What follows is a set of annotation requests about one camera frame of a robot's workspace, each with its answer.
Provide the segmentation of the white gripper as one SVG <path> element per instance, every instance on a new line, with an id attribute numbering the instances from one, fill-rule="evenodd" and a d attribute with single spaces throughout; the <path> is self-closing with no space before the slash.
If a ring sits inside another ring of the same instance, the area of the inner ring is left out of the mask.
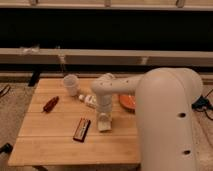
<path id="1" fill-rule="evenodd" d="M 98 130 L 103 130 L 102 122 L 106 122 L 106 130 L 112 129 L 112 106 L 111 105 L 98 105 L 97 106 L 97 121 L 98 121 Z"/>

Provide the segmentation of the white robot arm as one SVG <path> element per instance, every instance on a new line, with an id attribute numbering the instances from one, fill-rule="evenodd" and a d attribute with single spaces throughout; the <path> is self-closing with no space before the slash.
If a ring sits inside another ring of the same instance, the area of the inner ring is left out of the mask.
<path id="1" fill-rule="evenodd" d="M 111 96 L 133 94 L 141 171 L 199 171 L 191 117 L 203 82 L 188 68 L 157 68 L 117 79 L 107 73 L 91 84 L 97 112 L 112 110 Z"/>

